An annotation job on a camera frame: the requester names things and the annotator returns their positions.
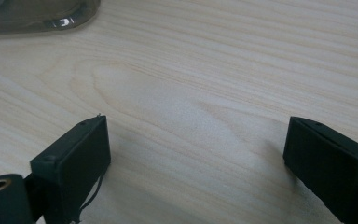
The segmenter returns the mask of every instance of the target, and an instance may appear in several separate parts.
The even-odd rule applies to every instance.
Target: wooden table
[[[99,113],[113,162],[82,223],[339,223],[282,152],[290,116],[358,141],[358,1],[103,0],[0,35],[0,175]]]

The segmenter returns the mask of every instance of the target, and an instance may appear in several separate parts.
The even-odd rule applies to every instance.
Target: black clamp
[[[78,123],[31,160],[32,172],[25,179],[0,176],[0,223],[35,223],[41,216],[47,224],[78,223],[110,161],[106,116]]]
[[[291,117],[283,158],[341,222],[358,224],[358,143],[322,123]]]

